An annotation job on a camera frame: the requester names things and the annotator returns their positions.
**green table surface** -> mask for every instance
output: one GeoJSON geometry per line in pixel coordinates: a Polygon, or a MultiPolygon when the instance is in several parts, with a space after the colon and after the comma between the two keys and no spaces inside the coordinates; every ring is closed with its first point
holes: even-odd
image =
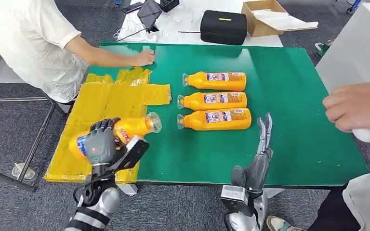
{"type": "MultiPolygon", "coordinates": [[[[352,136],[327,120],[322,105],[327,91],[305,49],[115,42],[102,42],[101,47],[122,54],[153,49],[156,61],[145,67],[153,70],[149,82],[171,85],[171,104],[148,107],[158,113],[163,127],[146,136],[150,148],[141,159],[138,181],[230,183],[233,166],[245,167],[254,157],[256,119],[266,112],[273,118],[274,150],[266,187],[337,186],[369,172],[352,136]],[[177,108],[177,95],[212,91],[182,86],[183,73],[198,71],[246,73],[249,129],[178,130],[178,113],[192,111],[177,108]]],[[[89,72],[115,78],[118,71],[93,66],[89,72]]]]}

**white ball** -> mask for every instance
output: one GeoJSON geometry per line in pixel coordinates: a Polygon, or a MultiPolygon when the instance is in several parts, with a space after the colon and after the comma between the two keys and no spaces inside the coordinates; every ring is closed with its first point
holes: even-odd
{"type": "Polygon", "coordinates": [[[352,133],[360,141],[370,143],[370,129],[354,129],[352,133]]]}

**robotic arm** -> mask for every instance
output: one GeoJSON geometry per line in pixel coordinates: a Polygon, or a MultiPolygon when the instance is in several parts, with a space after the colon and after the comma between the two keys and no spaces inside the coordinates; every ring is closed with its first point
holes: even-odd
{"type": "Polygon", "coordinates": [[[267,211],[267,196],[263,185],[273,156],[273,150],[269,147],[273,120],[267,113],[266,122],[258,118],[257,123],[261,130],[255,157],[247,168],[235,166],[231,174],[232,185],[222,187],[221,200],[229,210],[224,216],[229,231],[263,229],[267,211]]]}
{"type": "Polygon", "coordinates": [[[119,192],[115,183],[115,173],[133,168],[147,151],[146,140],[134,136],[127,145],[114,136],[112,128],[119,118],[105,119],[90,127],[86,138],[86,157],[92,165],[92,173],[85,179],[83,193],[76,198],[74,217],[66,231],[102,231],[118,210],[119,192]]]}

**yellow tape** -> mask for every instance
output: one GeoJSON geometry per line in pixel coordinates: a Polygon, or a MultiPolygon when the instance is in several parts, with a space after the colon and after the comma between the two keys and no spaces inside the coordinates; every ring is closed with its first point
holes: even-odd
{"type": "MultiPolygon", "coordinates": [[[[170,86],[147,84],[150,73],[140,67],[120,70],[115,84],[89,82],[82,85],[44,176],[47,181],[83,182],[91,173],[90,164],[69,150],[68,143],[75,134],[88,131],[91,124],[105,118],[141,117],[146,115],[146,105],[169,104],[170,86]]],[[[89,76],[89,80],[100,78],[89,76]]],[[[118,172],[116,182],[136,182],[138,167],[139,164],[118,172]]]]}

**orange bottle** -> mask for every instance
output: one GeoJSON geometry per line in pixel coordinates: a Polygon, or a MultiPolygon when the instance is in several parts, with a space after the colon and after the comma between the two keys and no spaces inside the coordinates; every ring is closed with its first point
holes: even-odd
{"type": "Polygon", "coordinates": [[[178,129],[194,130],[242,130],[251,125],[247,108],[196,111],[190,115],[178,115],[178,129]]]}
{"type": "MultiPolygon", "coordinates": [[[[145,117],[122,118],[115,123],[113,133],[124,144],[127,144],[132,137],[145,136],[148,133],[159,133],[162,124],[159,116],[155,112],[147,114],[145,117]]],[[[89,132],[83,131],[73,136],[69,142],[70,151],[78,158],[85,158],[86,155],[86,136],[89,132]]]]}
{"type": "Polygon", "coordinates": [[[246,74],[243,72],[183,74],[182,85],[198,89],[243,91],[246,87],[246,74]]]}
{"type": "Polygon", "coordinates": [[[246,107],[246,105],[247,98],[244,92],[197,92],[185,97],[182,95],[178,95],[178,109],[186,107],[194,111],[199,111],[246,107]]]}

